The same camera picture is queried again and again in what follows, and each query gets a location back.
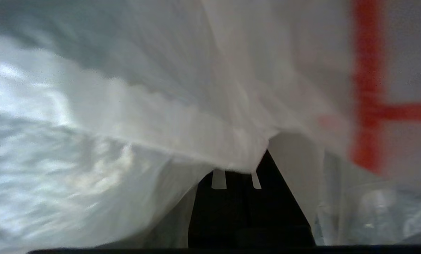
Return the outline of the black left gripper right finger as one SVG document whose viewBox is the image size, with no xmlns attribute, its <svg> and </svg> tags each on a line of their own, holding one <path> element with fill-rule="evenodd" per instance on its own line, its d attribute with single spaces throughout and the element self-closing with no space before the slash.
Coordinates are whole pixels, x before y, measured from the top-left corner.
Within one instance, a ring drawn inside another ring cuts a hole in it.
<svg viewBox="0 0 421 254">
<path fill-rule="evenodd" d="M 311 227 L 269 152 L 246 177 L 246 247 L 314 247 Z"/>
</svg>

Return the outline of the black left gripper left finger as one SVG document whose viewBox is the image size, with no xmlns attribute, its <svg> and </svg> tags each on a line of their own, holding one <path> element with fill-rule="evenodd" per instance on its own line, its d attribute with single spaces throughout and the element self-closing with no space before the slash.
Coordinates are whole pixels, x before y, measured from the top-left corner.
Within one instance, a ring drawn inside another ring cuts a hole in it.
<svg viewBox="0 0 421 254">
<path fill-rule="evenodd" d="M 189 248 L 236 248 L 237 233 L 247 224 L 243 175 L 225 172 L 226 188 L 212 188 L 214 171 L 198 184 L 188 231 Z"/>
</svg>

